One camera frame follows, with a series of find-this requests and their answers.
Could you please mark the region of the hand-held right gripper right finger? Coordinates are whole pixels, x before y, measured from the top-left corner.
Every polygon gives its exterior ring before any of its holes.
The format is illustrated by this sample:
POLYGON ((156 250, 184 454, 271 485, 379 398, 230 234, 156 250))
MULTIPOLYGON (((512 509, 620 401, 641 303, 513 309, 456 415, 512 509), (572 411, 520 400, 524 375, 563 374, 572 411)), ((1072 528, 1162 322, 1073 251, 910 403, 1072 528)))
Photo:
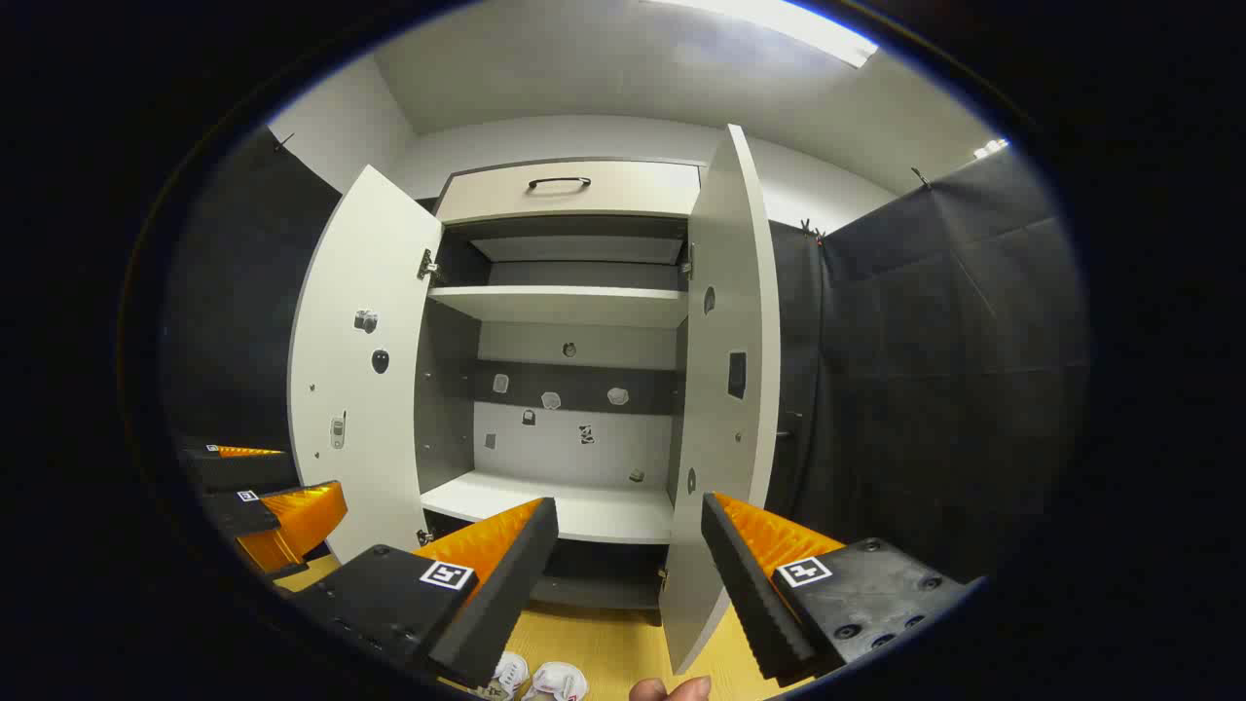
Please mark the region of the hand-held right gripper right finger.
POLYGON ((721 493, 700 532, 764 679, 805 682, 903 642, 978 581, 934 570, 883 538, 842 544, 721 493))

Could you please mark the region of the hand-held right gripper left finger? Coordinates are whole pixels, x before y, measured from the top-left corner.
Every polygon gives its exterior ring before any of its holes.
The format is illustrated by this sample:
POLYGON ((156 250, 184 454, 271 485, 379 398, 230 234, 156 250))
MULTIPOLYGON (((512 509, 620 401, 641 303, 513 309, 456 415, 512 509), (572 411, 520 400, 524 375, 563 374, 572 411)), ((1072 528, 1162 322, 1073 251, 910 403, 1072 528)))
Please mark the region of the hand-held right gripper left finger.
POLYGON ((290 603, 400 674, 485 686, 557 540, 554 498, 533 498, 415 552, 368 547, 290 603))

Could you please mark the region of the white canvas shoe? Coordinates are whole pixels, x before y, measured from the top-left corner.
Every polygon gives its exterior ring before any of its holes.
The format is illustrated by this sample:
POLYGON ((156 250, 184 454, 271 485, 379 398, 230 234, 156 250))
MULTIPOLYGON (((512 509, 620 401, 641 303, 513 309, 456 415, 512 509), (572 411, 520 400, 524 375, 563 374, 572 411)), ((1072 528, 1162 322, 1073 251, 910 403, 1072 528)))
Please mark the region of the white canvas shoe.
POLYGON ((513 651, 503 651, 495 664, 488 682, 472 689, 471 694, 485 701, 515 701, 530 679, 530 662, 513 651))
POLYGON ((535 670, 520 701, 586 701, 588 694, 588 679, 582 670, 551 661, 535 670))

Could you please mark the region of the white cabinet door with camera sticker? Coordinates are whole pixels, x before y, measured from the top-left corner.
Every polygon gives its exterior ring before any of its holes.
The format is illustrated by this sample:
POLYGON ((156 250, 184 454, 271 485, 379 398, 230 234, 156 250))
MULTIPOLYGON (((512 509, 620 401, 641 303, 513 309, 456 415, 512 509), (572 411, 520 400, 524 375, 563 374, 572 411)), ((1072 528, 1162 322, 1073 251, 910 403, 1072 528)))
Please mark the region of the white cabinet door with camera sticker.
POLYGON ((325 538, 340 563, 424 529, 415 388, 424 303, 442 225, 365 166, 334 208, 298 296, 287 362, 292 456, 307 484, 339 483, 325 538))

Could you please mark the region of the grey and white shoe cabinet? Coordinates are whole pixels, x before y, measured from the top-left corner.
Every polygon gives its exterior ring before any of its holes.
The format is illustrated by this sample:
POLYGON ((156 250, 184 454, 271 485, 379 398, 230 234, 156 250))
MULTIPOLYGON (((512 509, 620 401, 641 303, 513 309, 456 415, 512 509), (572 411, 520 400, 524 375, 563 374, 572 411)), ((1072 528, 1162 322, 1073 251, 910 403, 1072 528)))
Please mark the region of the grey and white shoe cabinet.
POLYGON ((424 308, 417 379, 421 540, 554 498, 558 540, 535 601, 660 623, 689 215, 461 225, 435 215, 441 271, 424 308))

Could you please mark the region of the white cabinet door with headphone sticker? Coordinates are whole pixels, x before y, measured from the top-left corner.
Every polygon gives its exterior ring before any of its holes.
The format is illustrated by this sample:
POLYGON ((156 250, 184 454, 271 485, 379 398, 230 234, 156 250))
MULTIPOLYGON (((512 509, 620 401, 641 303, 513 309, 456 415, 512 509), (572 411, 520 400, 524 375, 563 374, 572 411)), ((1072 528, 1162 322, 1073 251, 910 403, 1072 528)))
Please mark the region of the white cabinet door with headphone sticker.
POLYGON ((782 332, 773 237, 751 147, 736 125, 716 144, 688 219, 682 440, 667 585, 669 666, 684 675, 728 609, 701 537, 704 496, 763 506, 773 474, 782 332))

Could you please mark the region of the black backdrop cloth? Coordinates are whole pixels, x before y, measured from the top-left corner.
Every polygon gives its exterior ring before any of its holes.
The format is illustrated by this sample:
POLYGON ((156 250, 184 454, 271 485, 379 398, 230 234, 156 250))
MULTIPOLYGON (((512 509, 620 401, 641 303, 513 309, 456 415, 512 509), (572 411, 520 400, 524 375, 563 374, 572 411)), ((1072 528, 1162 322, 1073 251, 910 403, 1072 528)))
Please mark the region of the black backdrop cloth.
POLYGON ((1045 520, 1091 357, 1072 237, 1003 148, 819 242, 774 225, 782 440, 765 506, 958 581, 1045 520))
POLYGON ((162 398, 174 435, 288 449, 292 327, 340 194, 263 126, 191 205, 164 288, 162 398))

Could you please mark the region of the ceiling light panel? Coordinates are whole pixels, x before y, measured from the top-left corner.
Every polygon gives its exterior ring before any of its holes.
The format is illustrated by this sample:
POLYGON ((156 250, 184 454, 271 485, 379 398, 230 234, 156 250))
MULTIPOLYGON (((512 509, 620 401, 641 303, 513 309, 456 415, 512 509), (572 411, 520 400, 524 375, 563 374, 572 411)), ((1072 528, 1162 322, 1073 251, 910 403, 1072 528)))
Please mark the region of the ceiling light panel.
POLYGON ((854 68, 861 68, 878 52, 878 44, 841 25, 832 17, 791 2, 790 0, 644 0, 680 6, 697 12, 709 12, 751 22, 782 34, 797 44, 819 49, 854 68))

